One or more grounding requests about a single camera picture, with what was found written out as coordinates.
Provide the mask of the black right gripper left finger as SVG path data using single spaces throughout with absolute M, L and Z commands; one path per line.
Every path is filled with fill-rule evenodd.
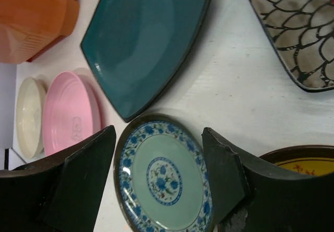
M 1 171 L 1 231 L 93 231 L 116 142 L 114 126 Z

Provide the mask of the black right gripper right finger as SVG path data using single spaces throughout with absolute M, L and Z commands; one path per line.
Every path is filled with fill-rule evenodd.
M 209 127 L 202 144 L 218 231 L 333 231 L 333 172 L 284 169 Z

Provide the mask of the yellow patterned round plate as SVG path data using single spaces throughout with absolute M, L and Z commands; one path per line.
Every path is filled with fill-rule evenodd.
M 274 150 L 261 159 L 298 173 L 323 176 L 333 172 L 333 146 L 300 145 Z

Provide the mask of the pink round plate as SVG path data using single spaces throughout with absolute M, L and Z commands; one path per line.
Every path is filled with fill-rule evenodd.
M 71 147 L 101 129 L 98 102 L 87 79 L 71 71 L 58 74 L 49 86 L 43 109 L 45 155 Z

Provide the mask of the blue floral round plate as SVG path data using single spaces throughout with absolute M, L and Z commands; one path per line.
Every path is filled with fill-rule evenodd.
M 202 147 L 163 114 L 140 116 L 122 132 L 114 186 L 133 231 L 212 231 L 213 202 Z

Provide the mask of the cream round plate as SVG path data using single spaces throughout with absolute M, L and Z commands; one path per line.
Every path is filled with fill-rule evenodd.
M 20 85 L 16 102 L 16 132 L 20 151 L 26 159 L 42 152 L 42 116 L 46 91 L 33 77 Z

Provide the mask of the black floral square plate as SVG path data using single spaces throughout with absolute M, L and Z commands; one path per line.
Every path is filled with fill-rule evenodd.
M 293 82 L 333 89 L 333 0 L 249 0 Z

